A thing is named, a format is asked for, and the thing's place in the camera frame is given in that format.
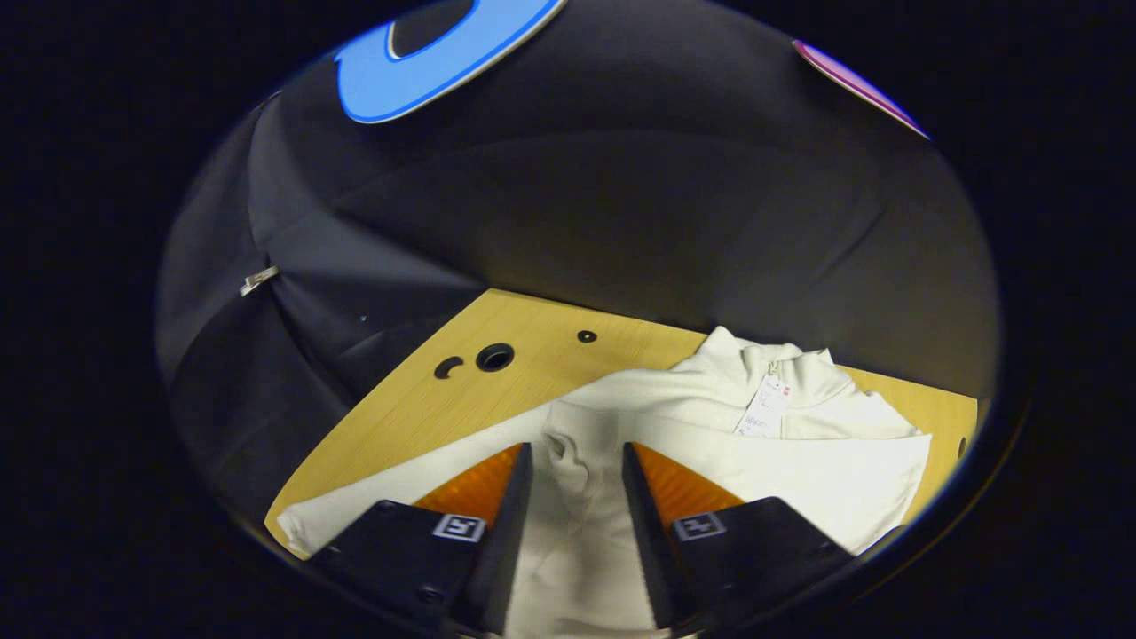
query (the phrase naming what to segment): pink sticker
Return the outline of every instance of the pink sticker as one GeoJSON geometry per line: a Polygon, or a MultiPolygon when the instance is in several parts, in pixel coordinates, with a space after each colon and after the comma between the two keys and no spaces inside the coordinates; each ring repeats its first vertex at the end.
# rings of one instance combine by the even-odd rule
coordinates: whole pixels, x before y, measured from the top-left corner
{"type": "Polygon", "coordinates": [[[796,52],[801,53],[801,57],[804,58],[810,65],[815,66],[818,70],[820,70],[820,73],[836,81],[836,83],[841,86],[852,91],[866,101],[878,107],[887,115],[908,125],[908,127],[916,133],[927,138],[928,140],[930,139],[926,133],[919,130],[919,125],[916,124],[916,121],[912,119],[911,116],[905,114],[895,102],[887,99],[887,96],[880,93],[878,89],[869,84],[867,80],[857,75],[852,69],[829,58],[816,48],[801,42],[800,40],[793,41],[793,48],[796,49],[796,52]]]}

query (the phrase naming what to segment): clothing tag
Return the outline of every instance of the clothing tag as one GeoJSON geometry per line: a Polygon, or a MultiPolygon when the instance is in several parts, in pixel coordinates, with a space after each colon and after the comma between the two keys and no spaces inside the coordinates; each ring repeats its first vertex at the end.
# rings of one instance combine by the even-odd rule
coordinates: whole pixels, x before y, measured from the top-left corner
{"type": "Polygon", "coordinates": [[[767,373],[734,432],[767,438],[780,437],[780,416],[788,406],[788,385],[776,375],[767,373]]]}

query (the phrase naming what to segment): blue sticker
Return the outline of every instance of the blue sticker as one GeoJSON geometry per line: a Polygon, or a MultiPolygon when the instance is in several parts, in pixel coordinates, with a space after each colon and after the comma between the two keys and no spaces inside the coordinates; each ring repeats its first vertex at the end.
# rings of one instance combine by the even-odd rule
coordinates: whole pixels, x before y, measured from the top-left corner
{"type": "Polygon", "coordinates": [[[396,22],[374,28],[339,53],[340,103],[356,122],[387,122],[444,96],[492,66],[544,26],[566,0],[475,0],[457,25],[399,58],[396,22]]]}

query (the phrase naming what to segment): wooden tabletop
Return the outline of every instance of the wooden tabletop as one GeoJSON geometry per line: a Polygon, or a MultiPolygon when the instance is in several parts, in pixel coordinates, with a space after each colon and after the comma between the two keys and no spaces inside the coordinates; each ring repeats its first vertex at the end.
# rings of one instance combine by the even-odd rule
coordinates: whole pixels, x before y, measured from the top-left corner
{"type": "MultiPolygon", "coordinates": [[[[268,509],[265,525],[283,546],[276,516],[292,504],[408,462],[626,368],[670,368],[705,335],[500,290],[488,290],[387,375],[324,438],[268,509]],[[580,342],[577,333],[600,339],[580,342]],[[475,366],[486,346],[513,347],[513,362],[486,374],[475,366]],[[443,359],[465,365],[438,380],[443,359]]],[[[840,358],[840,352],[834,357],[840,358]]],[[[933,433],[922,483],[904,521],[950,479],[959,441],[974,434],[974,398],[841,366],[862,390],[875,390],[925,432],[933,433]]]]}

